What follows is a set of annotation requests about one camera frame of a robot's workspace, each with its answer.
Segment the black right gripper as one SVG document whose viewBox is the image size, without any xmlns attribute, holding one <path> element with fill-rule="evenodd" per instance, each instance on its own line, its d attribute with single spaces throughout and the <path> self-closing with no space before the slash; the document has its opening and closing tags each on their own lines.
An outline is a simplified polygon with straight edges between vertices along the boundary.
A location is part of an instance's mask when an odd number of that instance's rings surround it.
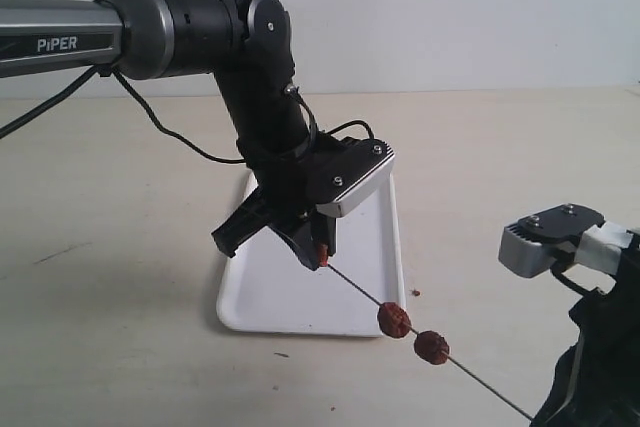
<svg viewBox="0 0 640 427">
<path fill-rule="evenodd" d="M 576 343 L 555 365 L 533 426 L 639 424 L 639 294 L 595 289 L 569 311 Z"/>
</svg>

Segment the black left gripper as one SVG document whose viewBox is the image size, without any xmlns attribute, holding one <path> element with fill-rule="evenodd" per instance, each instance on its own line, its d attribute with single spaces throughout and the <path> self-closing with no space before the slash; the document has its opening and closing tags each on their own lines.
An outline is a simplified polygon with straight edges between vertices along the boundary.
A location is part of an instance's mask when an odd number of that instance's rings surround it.
<svg viewBox="0 0 640 427">
<path fill-rule="evenodd" d="M 218 250 L 234 257 L 238 248 L 262 228 L 271 228 L 307 269 L 320 268 L 316 246 L 329 246 L 330 258 L 336 253 L 336 219 L 319 213 L 306 198 L 311 167 L 332 152 L 342 151 L 359 140 L 338 139 L 332 132 L 319 132 L 311 150 L 296 160 L 278 156 L 258 143 L 240 138 L 238 146 L 248 157 L 248 167 L 258 186 L 212 232 Z"/>
</svg>

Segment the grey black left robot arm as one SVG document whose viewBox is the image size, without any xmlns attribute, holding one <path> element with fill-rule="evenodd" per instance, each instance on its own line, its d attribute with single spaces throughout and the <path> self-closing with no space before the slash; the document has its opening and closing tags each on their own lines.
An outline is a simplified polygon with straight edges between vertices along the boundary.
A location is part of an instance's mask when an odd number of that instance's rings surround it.
<svg viewBox="0 0 640 427">
<path fill-rule="evenodd" d="M 256 189 L 213 234 L 233 256 L 264 228 L 309 269 L 336 250 L 336 223 L 311 184 L 321 167 L 354 148 L 317 126 L 293 83 L 291 24 L 279 0 L 1 0 L 1 74 L 69 69 L 60 94 L 5 127 L 12 133 L 96 75 L 125 88 L 136 80 L 214 77 L 237 133 L 239 161 Z"/>
</svg>

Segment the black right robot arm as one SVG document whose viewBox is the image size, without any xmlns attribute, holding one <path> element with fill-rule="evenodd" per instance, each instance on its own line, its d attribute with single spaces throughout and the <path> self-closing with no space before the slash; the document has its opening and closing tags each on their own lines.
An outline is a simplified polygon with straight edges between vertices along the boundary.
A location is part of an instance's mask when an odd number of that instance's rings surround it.
<svg viewBox="0 0 640 427">
<path fill-rule="evenodd" d="M 558 359 L 533 426 L 639 424 L 639 236 L 621 251 L 615 285 L 584 295 L 569 311 L 576 344 Z"/>
</svg>

